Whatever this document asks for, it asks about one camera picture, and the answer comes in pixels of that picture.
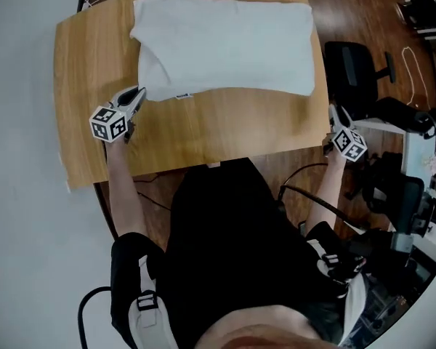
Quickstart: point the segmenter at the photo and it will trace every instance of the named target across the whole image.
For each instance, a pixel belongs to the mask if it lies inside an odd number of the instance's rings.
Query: black cable
[[[281,197],[281,199],[282,199],[283,195],[284,195],[284,191],[286,189],[296,191],[297,193],[301,193],[303,196],[306,196],[308,199],[314,201],[315,203],[320,204],[321,206],[324,206],[326,209],[333,212],[337,217],[339,217],[342,221],[344,221],[349,226],[352,226],[353,228],[356,228],[360,231],[365,231],[365,229],[362,229],[359,225],[357,225],[355,222],[353,222],[345,213],[343,213],[342,211],[339,211],[335,206],[331,206],[328,202],[324,201],[321,198],[318,198],[317,196],[309,193],[308,191],[306,191],[304,189],[301,189],[301,188],[298,188],[295,186],[290,186],[290,185],[283,185],[280,188],[280,192],[279,192],[278,197]]]
[[[163,204],[158,203],[157,201],[154,201],[152,198],[149,198],[148,196],[146,196],[145,194],[140,193],[139,191],[137,191],[137,193],[140,196],[143,196],[144,198],[146,198],[148,201],[151,201],[152,203],[156,204],[157,206],[160,206],[163,209],[166,209],[167,211],[171,211],[170,208],[168,208],[167,206],[164,206]]]
[[[84,320],[82,318],[82,312],[84,311],[84,307],[88,303],[90,299],[93,298],[96,294],[104,291],[111,291],[111,288],[106,287],[98,287],[96,289],[93,289],[91,292],[89,292],[84,298],[81,300],[81,303],[79,304],[78,309],[78,328],[79,328],[79,339],[81,340],[81,347],[82,349],[88,349],[87,348],[87,340],[86,340],[86,330],[84,329]]]
[[[156,176],[152,180],[137,180],[137,181],[134,181],[134,182],[151,183],[151,182],[155,181],[157,178],[159,178],[160,176],[161,175],[157,173]]]
[[[306,169],[306,168],[316,167],[316,166],[327,166],[327,165],[328,165],[327,163],[313,163],[313,164],[308,164],[308,165],[306,165],[306,166],[303,166],[303,167],[299,168],[298,170],[296,170],[293,174],[291,174],[291,175],[288,177],[288,179],[287,179],[286,181],[284,181],[283,186],[286,185],[292,177],[294,177],[295,175],[297,175],[297,173],[299,173],[300,171],[303,171],[303,170]]]

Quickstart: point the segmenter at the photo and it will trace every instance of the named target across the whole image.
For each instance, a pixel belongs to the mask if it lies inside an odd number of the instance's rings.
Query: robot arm
[[[111,101],[98,106],[89,118],[92,135],[111,143],[127,132],[132,134],[132,117],[142,106],[147,91],[138,86],[129,87],[116,93]]]
[[[326,155],[335,147],[347,160],[357,161],[367,150],[364,138],[355,130],[352,119],[342,106],[336,108],[330,104],[328,110],[332,133],[323,152]]]

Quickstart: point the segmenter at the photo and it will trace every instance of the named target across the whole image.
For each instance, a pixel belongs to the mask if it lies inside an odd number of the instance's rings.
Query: wooden table
[[[97,105],[137,83],[140,44],[129,38],[133,1],[109,0],[57,26],[54,101],[70,188],[108,179],[102,143],[92,137],[88,119]],[[328,93],[315,29],[312,50],[315,90],[310,97],[234,88],[184,100],[145,102],[134,117],[137,129],[128,153],[131,173],[320,145],[329,131]]]

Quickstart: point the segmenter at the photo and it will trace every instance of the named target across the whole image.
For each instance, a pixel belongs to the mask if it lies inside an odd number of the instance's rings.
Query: buckle
[[[139,311],[152,310],[158,308],[157,294],[149,289],[144,291],[137,298],[137,309]]]
[[[340,263],[337,254],[324,254],[321,259],[326,262],[329,268],[334,268]]]

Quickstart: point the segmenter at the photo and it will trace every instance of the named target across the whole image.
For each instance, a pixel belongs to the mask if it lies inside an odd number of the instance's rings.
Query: hand
[[[132,121],[128,121],[128,130],[117,140],[112,143],[105,143],[105,150],[110,155],[124,156],[124,152],[126,151],[126,145],[131,139],[132,134],[134,133],[134,123]]]
[[[336,147],[334,147],[333,150],[328,154],[328,165],[333,168],[342,169],[344,169],[346,165],[346,158],[341,155]]]

